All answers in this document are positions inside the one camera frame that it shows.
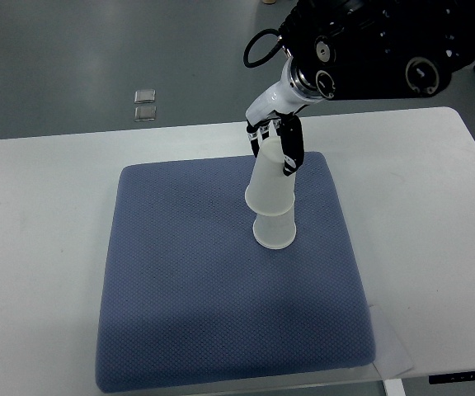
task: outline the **translucent cup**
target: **translucent cup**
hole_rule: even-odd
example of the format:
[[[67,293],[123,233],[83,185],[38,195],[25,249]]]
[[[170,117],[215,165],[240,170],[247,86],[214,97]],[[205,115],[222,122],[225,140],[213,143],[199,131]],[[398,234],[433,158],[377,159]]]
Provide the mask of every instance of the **translucent cup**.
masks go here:
[[[282,215],[294,205],[296,173],[284,175],[284,161],[280,137],[265,139],[245,191],[248,207],[259,215]]]
[[[294,223],[294,205],[278,216],[256,215],[252,225],[254,238],[263,247],[269,249],[283,249],[288,247],[296,237]]]

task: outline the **blue cushion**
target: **blue cushion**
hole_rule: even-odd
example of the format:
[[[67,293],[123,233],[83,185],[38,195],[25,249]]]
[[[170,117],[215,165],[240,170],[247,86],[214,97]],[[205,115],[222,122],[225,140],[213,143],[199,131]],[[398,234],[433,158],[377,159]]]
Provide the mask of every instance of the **blue cushion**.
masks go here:
[[[285,375],[374,359],[331,174],[306,153],[294,242],[268,250],[244,200],[253,157],[127,167],[102,293],[104,392]]]

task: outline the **gray floor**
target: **gray floor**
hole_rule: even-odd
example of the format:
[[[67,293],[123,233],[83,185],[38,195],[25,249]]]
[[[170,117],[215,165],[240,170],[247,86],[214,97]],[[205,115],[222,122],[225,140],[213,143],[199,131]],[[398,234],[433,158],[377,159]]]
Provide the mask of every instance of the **gray floor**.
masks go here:
[[[242,52],[295,5],[278,0],[0,0],[0,139],[245,120],[280,77],[278,54],[250,70]],[[258,45],[256,55],[271,45]],[[157,90],[157,119],[134,122],[134,92]],[[302,116],[450,106],[475,138],[475,75],[468,68],[431,99],[323,102]],[[475,383],[405,381],[407,396],[475,395]],[[381,395],[381,384],[272,392]]]

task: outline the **white table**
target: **white table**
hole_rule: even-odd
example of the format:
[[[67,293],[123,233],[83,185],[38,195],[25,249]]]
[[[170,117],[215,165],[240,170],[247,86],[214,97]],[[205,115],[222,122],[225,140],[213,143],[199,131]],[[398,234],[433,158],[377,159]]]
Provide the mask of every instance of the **white table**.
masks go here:
[[[458,114],[302,122],[335,179],[367,299],[413,359],[403,377],[475,370],[475,143]],[[101,394],[96,330],[123,167],[249,153],[245,123],[0,140],[0,395]],[[369,365],[147,394],[371,380]]]

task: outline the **black cable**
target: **black cable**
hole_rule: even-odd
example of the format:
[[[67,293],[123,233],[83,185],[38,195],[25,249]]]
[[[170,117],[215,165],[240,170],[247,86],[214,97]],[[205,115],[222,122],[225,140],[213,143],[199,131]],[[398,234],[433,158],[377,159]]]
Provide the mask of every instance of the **black cable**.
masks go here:
[[[247,44],[247,47],[245,48],[245,53],[243,54],[243,63],[245,64],[245,66],[247,66],[248,68],[256,68],[258,66],[261,66],[263,64],[265,64],[266,62],[268,62],[269,60],[272,59],[272,57],[274,57],[274,55],[276,55],[276,53],[280,50],[280,48],[282,47],[282,44],[280,41],[278,41],[274,47],[272,47],[272,49],[270,50],[270,52],[265,55],[263,58],[261,58],[260,60],[257,60],[257,61],[254,61],[254,62],[249,62],[248,60],[248,55],[250,54],[251,52],[251,49],[252,47],[254,46],[254,44],[261,38],[263,37],[264,35],[275,35],[275,36],[278,36],[280,35],[280,33],[276,30],[276,29],[265,29],[263,31],[260,31],[257,35],[255,35],[254,37],[252,37],[252,40],[249,41],[249,43]]]

